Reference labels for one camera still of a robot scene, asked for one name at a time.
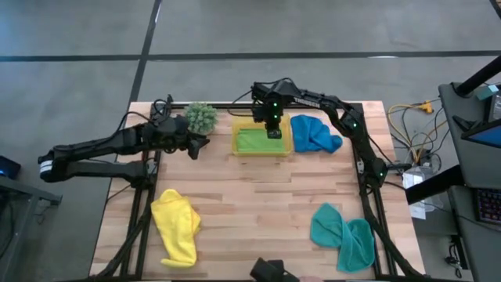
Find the blue screen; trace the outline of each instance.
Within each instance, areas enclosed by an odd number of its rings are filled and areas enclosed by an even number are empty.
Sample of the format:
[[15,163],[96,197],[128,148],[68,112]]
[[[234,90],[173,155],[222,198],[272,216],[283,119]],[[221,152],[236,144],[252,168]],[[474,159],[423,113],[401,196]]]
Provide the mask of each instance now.
[[501,146],[501,125],[470,136],[470,139],[491,145]]

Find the teal towel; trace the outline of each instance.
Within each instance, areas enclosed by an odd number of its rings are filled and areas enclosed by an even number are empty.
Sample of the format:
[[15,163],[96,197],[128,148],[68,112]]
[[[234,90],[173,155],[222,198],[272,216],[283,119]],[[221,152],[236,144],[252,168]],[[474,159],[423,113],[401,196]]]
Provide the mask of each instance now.
[[374,263],[374,237],[365,219],[346,223],[336,208],[322,204],[312,219],[312,241],[321,247],[340,248],[337,269],[354,273]]

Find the cloth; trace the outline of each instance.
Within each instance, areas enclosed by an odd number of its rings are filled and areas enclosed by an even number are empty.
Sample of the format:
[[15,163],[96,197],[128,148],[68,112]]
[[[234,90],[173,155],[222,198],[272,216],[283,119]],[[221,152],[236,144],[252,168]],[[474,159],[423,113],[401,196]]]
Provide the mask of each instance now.
[[236,136],[236,148],[239,152],[271,152],[285,151],[283,140],[269,139],[264,129],[243,128]]
[[176,190],[165,190],[151,203],[151,212],[170,258],[160,262],[170,267],[185,268],[196,262],[195,234],[200,229],[200,216],[189,200]]
[[326,150],[334,153],[343,144],[339,136],[332,136],[329,127],[318,118],[298,115],[290,119],[294,149],[298,153]]
[[313,215],[311,231],[317,245],[340,248],[338,270],[355,273],[374,263],[374,237],[365,219],[346,223],[336,208],[325,203]]

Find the blue towel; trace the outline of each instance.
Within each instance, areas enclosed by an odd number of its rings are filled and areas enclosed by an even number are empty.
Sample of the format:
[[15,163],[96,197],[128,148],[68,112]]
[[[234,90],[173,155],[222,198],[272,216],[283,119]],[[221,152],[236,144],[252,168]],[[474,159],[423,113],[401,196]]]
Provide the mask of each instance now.
[[339,136],[332,136],[329,127],[318,118],[298,115],[290,119],[294,149],[298,153],[326,150],[334,153],[343,144]]
[[313,215],[311,231],[317,245],[340,248],[338,270],[355,273],[374,263],[374,237],[365,219],[346,223],[336,208],[325,203]]

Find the wood plank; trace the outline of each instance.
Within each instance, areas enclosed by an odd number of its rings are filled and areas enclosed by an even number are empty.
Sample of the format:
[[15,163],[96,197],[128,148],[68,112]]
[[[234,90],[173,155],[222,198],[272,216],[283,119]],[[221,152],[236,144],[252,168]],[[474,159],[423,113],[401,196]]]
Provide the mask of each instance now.
[[[362,102],[370,135],[391,159],[395,159],[382,102]],[[150,103],[133,103],[131,110],[148,115]],[[287,110],[291,116],[308,114],[329,125],[317,110]],[[353,164],[351,142],[334,154],[325,152],[291,154],[288,157],[235,157],[231,152],[231,123],[225,111],[211,142],[197,161],[186,152],[163,154],[156,198],[166,189],[176,189],[189,198],[200,214],[196,235],[198,261],[189,269],[170,269],[160,264],[167,258],[160,234],[150,226],[143,278],[151,280],[244,280],[258,257],[283,259],[286,269],[297,276],[323,279],[369,279],[373,270],[359,273],[337,271],[337,249],[320,248],[309,239],[313,214],[322,203],[336,207],[345,220],[363,217]],[[142,122],[130,116],[127,125]],[[330,131],[337,130],[329,125]],[[120,161],[137,160],[139,155]],[[396,178],[388,180],[397,182]],[[127,185],[114,179],[110,194]],[[416,234],[400,189],[385,185],[381,191],[391,238],[419,271],[423,262]],[[108,205],[99,233],[91,274],[98,273],[121,246],[127,231],[133,190],[126,190]],[[378,255],[387,273],[384,249],[377,238]],[[138,242],[133,247],[137,252]]]

